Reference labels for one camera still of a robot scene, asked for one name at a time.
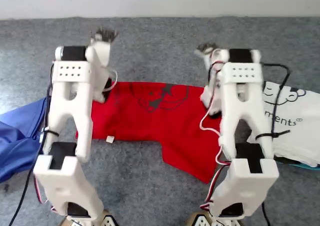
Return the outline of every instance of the white label tag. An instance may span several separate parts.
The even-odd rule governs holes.
[[[113,137],[113,136],[108,136],[108,137],[106,137],[106,142],[108,142],[108,143],[113,143],[114,142],[114,139],[115,139],[115,137]]]

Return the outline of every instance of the black zip tie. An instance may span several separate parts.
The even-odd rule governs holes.
[[[287,131],[283,131],[283,132],[274,132],[274,133],[262,133],[262,134],[259,134],[257,137],[255,137],[255,139],[257,140],[258,138],[260,137],[272,137],[272,138],[277,138],[283,134],[286,134],[286,133],[289,133],[290,130],[287,130]]]

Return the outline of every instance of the white wire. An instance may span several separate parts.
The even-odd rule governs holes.
[[[38,180],[37,180],[36,178],[34,178],[34,181],[35,181],[36,194],[37,194],[38,197],[39,197],[40,203],[41,203],[41,204],[44,204],[44,203],[48,202],[48,199],[43,202],[42,197],[41,197],[41,193],[40,193],[40,187],[39,187]]]
[[[222,168],[220,168],[220,169],[214,174],[213,179],[211,180],[208,194],[207,194],[206,197],[205,197],[205,202],[206,202],[205,204],[207,204],[208,201],[210,200],[210,197],[211,197],[211,189],[212,189],[212,187],[214,186],[214,182],[215,182],[215,180],[216,180],[216,177],[217,177],[217,175],[219,175],[219,172],[220,172],[221,170],[222,170]]]
[[[205,114],[205,115],[203,116],[203,118],[201,119],[200,124],[199,124],[199,128],[200,128],[201,130],[203,130],[203,131],[212,131],[212,132],[215,132],[215,133],[220,137],[220,133],[219,133],[216,129],[211,128],[211,127],[203,127],[203,126],[202,126],[202,123],[203,123],[203,121],[205,120],[205,118],[209,115],[209,112],[210,112],[211,107],[213,106],[213,104],[214,104],[214,96],[212,95],[210,106],[208,107],[208,110],[207,110],[206,114]]]
[[[118,82],[118,72],[115,69],[110,69],[110,71],[112,71],[115,74],[115,81],[110,87],[103,89],[103,92],[111,91]]]
[[[215,156],[215,162],[217,163],[217,164],[219,164],[219,165],[230,165],[230,163],[229,162],[220,162],[219,161],[219,157],[220,157],[220,155],[221,155],[221,153],[222,153],[222,149],[223,149],[223,145],[220,147],[220,150],[219,150],[219,152],[216,154],[216,156]]]

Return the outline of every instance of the red t-shirt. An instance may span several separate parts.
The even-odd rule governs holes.
[[[153,82],[118,82],[105,103],[93,102],[93,139],[157,141],[164,162],[209,182],[216,168],[218,136],[202,131],[206,113],[201,87]],[[204,127],[219,129],[220,118]]]

